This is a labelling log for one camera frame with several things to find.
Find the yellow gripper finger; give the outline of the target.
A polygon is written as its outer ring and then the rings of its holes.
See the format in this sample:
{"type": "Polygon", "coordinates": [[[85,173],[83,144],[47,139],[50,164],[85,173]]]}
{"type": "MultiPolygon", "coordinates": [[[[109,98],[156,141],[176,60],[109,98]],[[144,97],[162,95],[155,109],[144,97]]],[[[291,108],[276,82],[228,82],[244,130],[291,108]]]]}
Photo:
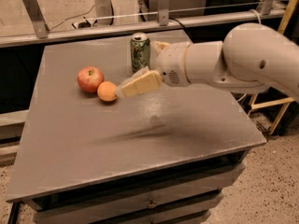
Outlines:
{"type": "Polygon", "coordinates": [[[161,41],[153,41],[151,43],[151,49],[153,53],[159,55],[165,48],[169,47],[170,43],[168,42],[161,42],[161,41]]]}
{"type": "Polygon", "coordinates": [[[118,97],[133,97],[152,91],[157,91],[164,81],[157,70],[150,70],[144,67],[126,78],[117,88],[115,94],[118,97]]]}

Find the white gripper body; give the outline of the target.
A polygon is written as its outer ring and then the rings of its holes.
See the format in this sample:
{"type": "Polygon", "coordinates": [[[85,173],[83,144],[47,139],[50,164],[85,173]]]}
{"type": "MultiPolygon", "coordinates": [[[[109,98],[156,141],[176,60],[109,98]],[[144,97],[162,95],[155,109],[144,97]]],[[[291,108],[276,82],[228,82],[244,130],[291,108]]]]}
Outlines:
{"type": "Polygon", "coordinates": [[[190,85],[185,71],[185,57],[189,42],[173,43],[164,48],[156,59],[156,69],[170,87],[190,85]]]}

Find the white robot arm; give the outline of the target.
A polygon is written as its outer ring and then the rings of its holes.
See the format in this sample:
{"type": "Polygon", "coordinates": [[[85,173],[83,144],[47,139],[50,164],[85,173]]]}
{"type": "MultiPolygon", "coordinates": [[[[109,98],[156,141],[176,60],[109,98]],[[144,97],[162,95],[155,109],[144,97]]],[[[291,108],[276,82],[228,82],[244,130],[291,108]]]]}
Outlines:
{"type": "Polygon", "coordinates": [[[274,88],[299,102],[299,46],[259,23],[244,23],[222,41],[179,42],[157,48],[151,68],[143,68],[116,89],[132,97],[170,87],[206,84],[255,94],[274,88]]]}

